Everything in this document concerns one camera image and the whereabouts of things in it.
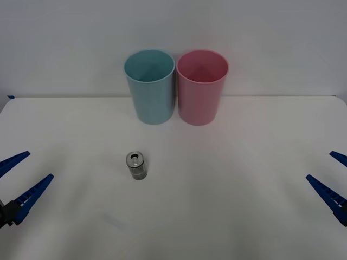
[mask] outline table surface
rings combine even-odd
[[[55,178],[20,226],[13,259],[346,259],[347,230],[305,179],[347,197],[347,106],[336,97],[224,97],[213,123],[175,111],[140,122],[128,97],[17,98],[0,114],[4,203]],[[141,151],[148,176],[125,163]]]

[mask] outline silver can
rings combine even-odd
[[[126,164],[135,180],[143,180],[147,176],[145,158],[140,152],[131,152],[126,156]]]

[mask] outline cup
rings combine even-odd
[[[157,125],[174,112],[175,60],[161,50],[142,50],[124,64],[137,117],[146,124]]]
[[[211,50],[194,50],[178,60],[178,108],[185,122],[202,126],[214,120],[228,72],[228,61]]]

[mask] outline white backdrop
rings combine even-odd
[[[144,48],[222,53],[225,95],[347,100],[346,0],[0,0],[0,19],[3,100],[129,95]]]

